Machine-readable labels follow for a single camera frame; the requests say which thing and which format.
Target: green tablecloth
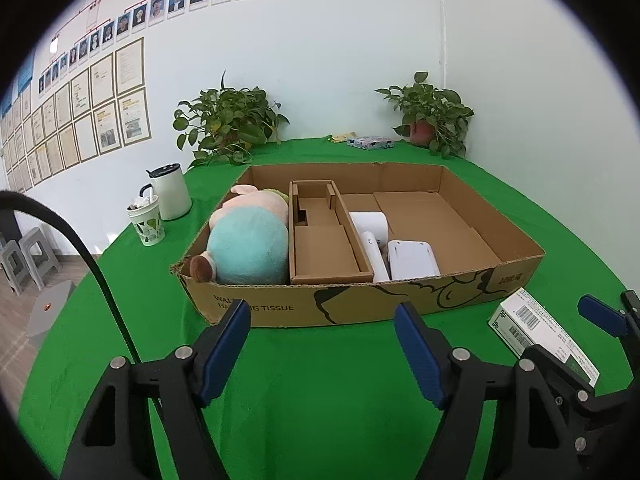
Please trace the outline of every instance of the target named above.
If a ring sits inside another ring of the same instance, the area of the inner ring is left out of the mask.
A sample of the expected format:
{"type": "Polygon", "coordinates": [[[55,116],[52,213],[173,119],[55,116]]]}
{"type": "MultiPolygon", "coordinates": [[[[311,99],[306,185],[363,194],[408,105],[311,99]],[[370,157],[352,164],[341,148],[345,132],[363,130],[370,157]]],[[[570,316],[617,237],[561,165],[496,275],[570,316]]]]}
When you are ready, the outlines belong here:
{"type": "MultiPolygon", "coordinates": [[[[394,161],[444,164],[524,229],[546,251],[527,290],[564,326],[600,370],[599,394],[625,387],[631,374],[617,340],[576,311],[593,294],[618,304],[623,285],[551,215],[470,162],[443,161],[401,142],[366,152],[324,139],[259,146],[255,164],[394,161]]],[[[143,247],[127,227],[100,258],[143,360],[162,358],[204,328],[168,271],[242,168],[189,171],[193,209],[166,224],[166,238],[143,247]]],[[[486,321],[497,302],[427,316],[454,346],[513,364],[486,321]]],[[[88,276],[42,346],[18,422],[49,468],[59,474],[78,419],[111,358],[126,354],[115,323],[88,276]]],[[[495,405],[487,403],[468,478],[482,476],[495,405]]],[[[223,395],[205,418],[233,480],[413,479],[440,419],[418,392],[389,321],[302,329],[253,329],[223,395]]],[[[154,419],[165,479],[176,478],[166,437],[154,419]]]]}

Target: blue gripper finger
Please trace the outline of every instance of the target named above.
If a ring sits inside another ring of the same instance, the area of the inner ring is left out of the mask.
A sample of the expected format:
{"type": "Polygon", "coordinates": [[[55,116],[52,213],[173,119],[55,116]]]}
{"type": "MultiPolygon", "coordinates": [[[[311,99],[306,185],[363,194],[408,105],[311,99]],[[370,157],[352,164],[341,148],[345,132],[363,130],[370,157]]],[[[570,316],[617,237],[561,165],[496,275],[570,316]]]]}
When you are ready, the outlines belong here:
{"type": "Polygon", "coordinates": [[[204,406],[208,406],[211,399],[217,399],[225,389],[251,328],[251,307],[246,301],[241,301],[230,314],[230,319],[223,318],[224,321],[222,333],[202,369],[202,387],[198,396],[204,406]]]}
{"type": "Polygon", "coordinates": [[[625,315],[609,308],[608,305],[589,294],[578,301],[578,313],[612,337],[620,337],[628,333],[625,315]]]}
{"type": "Polygon", "coordinates": [[[412,313],[402,303],[396,307],[394,327],[398,342],[402,347],[402,351],[404,351],[404,356],[409,363],[411,371],[414,373],[415,381],[418,383],[422,396],[433,402],[433,405],[441,410],[445,394],[440,380],[440,366],[420,333],[418,323],[424,326],[424,322],[417,313],[412,316],[412,313]]]}

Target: potted plant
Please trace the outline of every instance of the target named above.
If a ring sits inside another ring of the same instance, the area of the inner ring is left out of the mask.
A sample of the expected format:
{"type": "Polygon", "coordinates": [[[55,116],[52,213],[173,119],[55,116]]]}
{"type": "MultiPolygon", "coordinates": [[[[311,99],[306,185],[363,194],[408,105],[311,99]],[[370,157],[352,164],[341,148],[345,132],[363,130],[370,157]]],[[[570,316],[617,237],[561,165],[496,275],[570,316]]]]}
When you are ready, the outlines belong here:
{"type": "Polygon", "coordinates": [[[221,156],[231,164],[246,164],[251,161],[249,149],[252,144],[264,144],[274,136],[278,140],[278,127],[289,123],[279,113],[280,103],[270,105],[264,90],[225,87],[225,74],[220,81],[220,90],[200,91],[193,101],[180,101],[174,112],[174,129],[188,133],[178,135],[176,144],[183,149],[185,142],[194,150],[192,166],[209,164],[221,156]]]}
{"type": "Polygon", "coordinates": [[[398,135],[409,137],[412,144],[428,146],[431,153],[444,158],[452,154],[464,158],[466,130],[474,111],[463,105],[453,90],[427,84],[428,76],[428,72],[416,72],[413,85],[393,85],[376,92],[403,113],[402,124],[394,128],[398,135]]]}

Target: cardboard box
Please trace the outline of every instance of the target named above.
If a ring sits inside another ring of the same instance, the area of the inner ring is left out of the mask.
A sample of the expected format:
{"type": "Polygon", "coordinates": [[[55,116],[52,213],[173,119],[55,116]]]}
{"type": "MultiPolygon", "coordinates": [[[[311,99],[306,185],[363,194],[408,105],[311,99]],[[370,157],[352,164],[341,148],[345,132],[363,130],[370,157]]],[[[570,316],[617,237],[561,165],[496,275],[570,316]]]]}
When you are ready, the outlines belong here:
{"type": "MultiPolygon", "coordinates": [[[[430,243],[442,276],[406,282],[318,285],[197,283],[186,260],[202,253],[207,222],[172,266],[197,310],[218,322],[235,298],[252,326],[327,326],[391,319],[401,301],[421,314],[504,298],[524,286],[544,251],[446,168],[428,164],[279,164],[248,167],[236,184],[288,193],[296,180],[332,180],[348,211],[382,211],[389,239],[430,243]]],[[[229,198],[230,192],[216,208],[229,198]]]]}
{"type": "Polygon", "coordinates": [[[366,283],[373,269],[333,180],[289,184],[292,285],[366,283]]]}
{"type": "Polygon", "coordinates": [[[520,357],[528,346],[539,344],[571,370],[596,385],[600,372],[545,308],[520,288],[504,300],[489,318],[489,326],[520,357]]]}

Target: white roll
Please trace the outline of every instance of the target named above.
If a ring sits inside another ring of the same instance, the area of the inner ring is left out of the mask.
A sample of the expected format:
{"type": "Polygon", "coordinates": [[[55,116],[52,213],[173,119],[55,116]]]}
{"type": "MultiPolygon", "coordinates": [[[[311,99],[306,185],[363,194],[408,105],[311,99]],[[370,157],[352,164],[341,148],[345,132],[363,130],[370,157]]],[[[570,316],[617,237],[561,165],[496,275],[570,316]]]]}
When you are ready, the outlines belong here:
{"type": "Polygon", "coordinates": [[[373,282],[388,282],[389,274],[386,272],[385,262],[376,243],[376,237],[370,231],[365,231],[360,234],[360,240],[362,240],[364,251],[371,262],[371,267],[373,267],[373,282]]]}
{"type": "Polygon", "coordinates": [[[374,235],[380,249],[389,241],[389,227],[386,216],[380,211],[357,211],[349,213],[359,235],[370,232],[374,235]]]}

